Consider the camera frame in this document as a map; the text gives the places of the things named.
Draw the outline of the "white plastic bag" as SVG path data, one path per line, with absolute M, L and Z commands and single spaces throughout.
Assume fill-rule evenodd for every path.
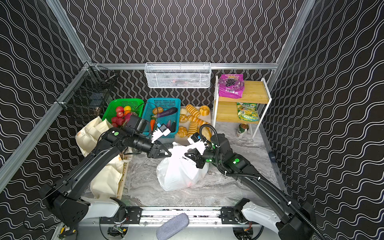
M 175 191 L 189 188 L 206 176 L 209 165 L 205 164 L 202 169 L 197 168 L 194 161 L 185 157 L 189 149 L 190 147 L 173 142 L 173 147 L 169 149 L 172 156 L 158 164 L 156 173 L 163 190 Z

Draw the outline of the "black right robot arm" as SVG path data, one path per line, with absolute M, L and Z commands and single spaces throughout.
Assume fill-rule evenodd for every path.
M 190 135 L 188 141 L 191 150 L 185 157 L 194 161 L 197 168 L 213 164 L 221 174 L 239 181 L 268 204 L 266 209 L 242 199 L 234 206 L 236 222 L 258 223 L 282 240 L 309 240 L 314 235 L 325 239 L 317 226 L 314 207 L 291 198 L 267 180 L 249 160 L 233 152 L 225 134 L 205 124 L 199 132 Z

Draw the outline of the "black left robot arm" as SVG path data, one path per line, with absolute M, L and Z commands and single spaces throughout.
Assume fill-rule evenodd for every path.
M 159 159 L 172 154 L 159 141 L 170 134 L 165 124 L 158 124 L 151 138 L 142 136 L 147 121 L 132 116 L 121 128 L 112 127 L 101 135 L 96 147 L 69 174 L 53 185 L 40 189 L 42 203 L 66 226 L 74 227 L 83 219 L 111 218 L 117 224 L 127 219 L 127 206 L 117 198 L 87 200 L 81 196 L 97 174 L 118 154 L 128 147 Z

